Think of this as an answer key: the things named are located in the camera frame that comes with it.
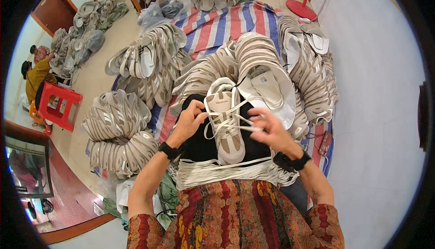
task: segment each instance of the brown door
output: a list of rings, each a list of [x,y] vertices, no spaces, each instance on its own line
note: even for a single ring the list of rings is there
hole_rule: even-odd
[[[76,14],[67,0],[40,0],[33,13],[52,33],[59,28],[68,31]]]

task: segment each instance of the wrist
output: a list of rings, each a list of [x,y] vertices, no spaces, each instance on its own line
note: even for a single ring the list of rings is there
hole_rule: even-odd
[[[170,135],[169,138],[167,138],[167,140],[166,140],[166,143],[171,148],[179,148],[183,142],[184,141],[181,139],[181,137],[174,135],[174,134]]]
[[[304,155],[302,148],[295,142],[291,142],[284,150],[283,153],[288,156],[289,159],[301,159]]]

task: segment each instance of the doorway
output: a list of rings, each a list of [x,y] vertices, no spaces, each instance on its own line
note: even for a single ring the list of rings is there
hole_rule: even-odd
[[[32,17],[51,36],[59,28],[68,29],[73,25],[77,8],[71,0],[39,0]]]

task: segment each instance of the hand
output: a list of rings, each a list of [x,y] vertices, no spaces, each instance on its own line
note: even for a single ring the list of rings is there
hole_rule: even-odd
[[[50,61],[54,58],[54,52],[50,53],[50,55],[45,57],[47,61]]]
[[[248,110],[249,115],[252,115],[249,120],[253,121],[253,127],[263,128],[264,131],[256,131],[251,134],[251,138],[265,143],[286,154],[290,159],[300,159],[304,154],[302,148],[292,139],[281,122],[266,109],[253,108]]]
[[[188,138],[198,130],[200,124],[208,117],[207,112],[202,112],[205,106],[198,100],[192,100],[188,108],[183,110],[178,118],[177,126],[167,139],[166,143],[172,148],[179,148]]]

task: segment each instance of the yellow jacket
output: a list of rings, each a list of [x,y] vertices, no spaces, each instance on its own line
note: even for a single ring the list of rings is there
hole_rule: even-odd
[[[38,62],[33,69],[27,72],[26,95],[29,103],[32,103],[32,101],[35,100],[39,85],[44,81],[49,71],[50,65],[48,65],[48,61],[44,59]]]

